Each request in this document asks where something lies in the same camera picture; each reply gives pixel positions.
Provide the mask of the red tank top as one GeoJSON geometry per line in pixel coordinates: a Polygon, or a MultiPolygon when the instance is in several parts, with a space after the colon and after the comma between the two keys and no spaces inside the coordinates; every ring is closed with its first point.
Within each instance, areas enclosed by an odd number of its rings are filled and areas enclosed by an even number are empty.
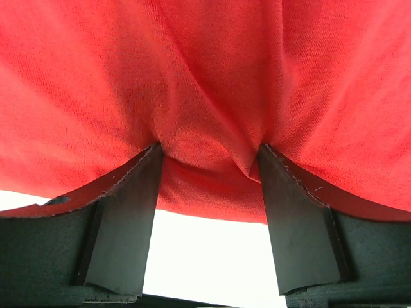
{"type": "Polygon", "coordinates": [[[410,210],[410,2],[1,2],[3,190],[52,198],[156,142],[171,212],[264,222],[263,143],[410,210]]]}

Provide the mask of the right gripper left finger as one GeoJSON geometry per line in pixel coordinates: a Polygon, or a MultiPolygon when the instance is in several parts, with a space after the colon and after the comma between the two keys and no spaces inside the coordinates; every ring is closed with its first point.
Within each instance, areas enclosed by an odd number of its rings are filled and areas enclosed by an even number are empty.
{"type": "Polygon", "coordinates": [[[3,305],[131,304],[143,293],[163,153],[1,213],[3,305]]]}

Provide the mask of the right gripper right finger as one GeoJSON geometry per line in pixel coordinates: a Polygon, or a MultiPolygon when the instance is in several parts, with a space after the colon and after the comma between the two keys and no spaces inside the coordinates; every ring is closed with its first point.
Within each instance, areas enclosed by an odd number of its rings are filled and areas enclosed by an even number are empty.
{"type": "Polygon", "coordinates": [[[264,144],[259,174],[288,305],[408,305],[410,213],[342,190],[264,144]]]}

